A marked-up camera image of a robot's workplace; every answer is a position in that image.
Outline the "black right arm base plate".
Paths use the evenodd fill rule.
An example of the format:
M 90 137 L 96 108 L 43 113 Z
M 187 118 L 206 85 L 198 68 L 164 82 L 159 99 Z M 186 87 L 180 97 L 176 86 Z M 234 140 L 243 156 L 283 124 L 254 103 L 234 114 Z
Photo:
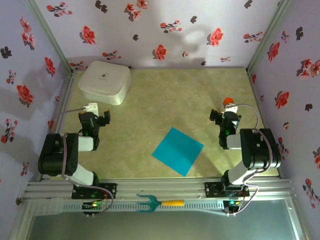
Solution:
M 205 182 L 205 196 L 207 198 L 235 198 L 249 197 L 249 189 L 244 185 L 226 185 L 222 182 Z

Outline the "white plastic lidded box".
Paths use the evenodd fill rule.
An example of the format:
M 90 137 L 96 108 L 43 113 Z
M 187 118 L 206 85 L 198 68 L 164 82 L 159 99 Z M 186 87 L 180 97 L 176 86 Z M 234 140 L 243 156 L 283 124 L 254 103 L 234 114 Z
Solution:
M 93 61 L 80 78 L 78 87 L 91 101 L 121 105 L 131 86 L 131 71 L 127 66 Z

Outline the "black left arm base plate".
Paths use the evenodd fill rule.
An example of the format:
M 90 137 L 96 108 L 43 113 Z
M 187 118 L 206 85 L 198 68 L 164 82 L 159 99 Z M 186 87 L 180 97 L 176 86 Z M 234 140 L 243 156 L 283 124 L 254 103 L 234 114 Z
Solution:
M 110 191 L 114 198 L 116 198 L 117 193 L 117 184 L 116 183 L 100 183 L 100 188 L 107 189 Z M 105 198 L 111 199 L 111 195 L 108 193 L 106 196 L 106 192 L 101 189 L 89 188 L 89 187 L 80 187 L 73 186 L 71 198 L 75 200 L 103 200 Z

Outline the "aluminium frame rail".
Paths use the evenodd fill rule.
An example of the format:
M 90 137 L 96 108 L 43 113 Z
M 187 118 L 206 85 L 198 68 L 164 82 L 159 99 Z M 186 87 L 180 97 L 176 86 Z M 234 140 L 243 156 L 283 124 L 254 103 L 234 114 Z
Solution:
M 219 178 L 174 177 L 174 178 L 123 178 L 102 179 L 104 184 L 116 184 L 117 201 L 135 201 L 139 194 L 154 195 L 163 200 L 202 200 L 206 197 L 205 183 L 219 182 Z M 289 179 L 275 176 L 252 178 L 250 185 L 259 186 L 254 200 L 277 200 L 296 197 L 297 193 Z M 44 179 L 29 182 L 23 194 L 24 199 L 64 198 L 70 199 L 73 185 L 65 180 Z

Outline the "grey metal panel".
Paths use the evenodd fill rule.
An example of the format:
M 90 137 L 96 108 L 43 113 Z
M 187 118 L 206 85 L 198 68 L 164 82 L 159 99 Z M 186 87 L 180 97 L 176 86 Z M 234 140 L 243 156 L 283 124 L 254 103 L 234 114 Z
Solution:
M 17 218 L 8 240 L 316 240 L 290 199 L 252 202 L 236 216 L 203 211 L 80 212 Z

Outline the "blue square paper sheet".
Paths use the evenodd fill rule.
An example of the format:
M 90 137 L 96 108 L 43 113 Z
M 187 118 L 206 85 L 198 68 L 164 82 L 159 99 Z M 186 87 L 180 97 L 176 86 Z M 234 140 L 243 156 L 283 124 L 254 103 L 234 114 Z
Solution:
M 186 177 L 203 147 L 202 143 L 172 127 L 156 147 L 152 156 Z

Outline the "aluminium side rail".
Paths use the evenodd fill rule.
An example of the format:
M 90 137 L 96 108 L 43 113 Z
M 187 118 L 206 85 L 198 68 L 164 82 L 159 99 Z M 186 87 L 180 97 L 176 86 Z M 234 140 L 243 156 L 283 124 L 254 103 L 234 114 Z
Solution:
M 44 143 L 48 134 L 51 134 L 51 133 L 61 134 L 63 132 L 63 128 L 65 126 L 65 121 L 67 117 L 67 111 L 69 110 L 70 98 L 71 98 L 71 93 L 74 86 L 74 80 L 75 80 L 75 74 L 72 73 L 70 76 L 68 76 L 64 80 L 62 84 L 62 87 L 59 93 L 59 101 L 56 102 L 55 109 L 48 119 L 49 121 L 53 120 L 53 126 L 52 128 L 50 128 L 48 125 L 46 125 L 48 128 L 47 128 L 46 134 L 43 136 L 43 142 L 40 148 L 39 155 L 42 152 L 42 148 L 44 146 Z

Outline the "aluminium corner post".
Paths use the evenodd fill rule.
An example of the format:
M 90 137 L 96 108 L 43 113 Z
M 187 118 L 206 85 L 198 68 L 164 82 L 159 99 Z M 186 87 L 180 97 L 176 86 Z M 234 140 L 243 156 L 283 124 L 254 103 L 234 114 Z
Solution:
M 73 74 L 73 70 L 71 69 L 65 54 L 63 53 L 62 48 L 60 47 L 53 31 L 51 30 L 47 20 L 45 19 L 43 13 L 41 12 L 39 5 L 36 3 L 36 0 L 23 0 L 28 9 L 31 11 L 32 15 L 35 17 L 45 35 L 47 36 L 49 42 L 51 43 L 54 51 L 58 55 L 60 61 L 68 71 L 69 75 Z
M 255 51 L 251 61 L 249 62 L 248 67 L 246 68 L 246 73 L 249 76 L 252 73 L 253 68 L 258 63 L 260 58 L 263 55 L 264 49 L 267 47 L 268 41 L 273 37 L 274 31 L 278 27 L 278 25 L 281 23 L 283 18 L 285 17 L 285 14 L 287 10 L 290 8 L 290 5 L 294 2 L 294 0 L 281 0 L 277 6 L 276 12 L 268 25 L 266 32 L 263 35 L 263 38 Z

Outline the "orange capped small bottle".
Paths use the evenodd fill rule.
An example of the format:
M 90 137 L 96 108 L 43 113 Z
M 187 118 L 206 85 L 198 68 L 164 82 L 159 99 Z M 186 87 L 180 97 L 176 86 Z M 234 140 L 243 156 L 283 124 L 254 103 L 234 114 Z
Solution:
M 231 97 L 226 97 L 224 100 L 223 100 L 223 103 L 222 103 L 222 110 L 224 111 L 226 109 L 226 106 L 229 106 L 229 105 L 233 105 L 235 102 L 234 102 L 234 99 L 231 98 Z

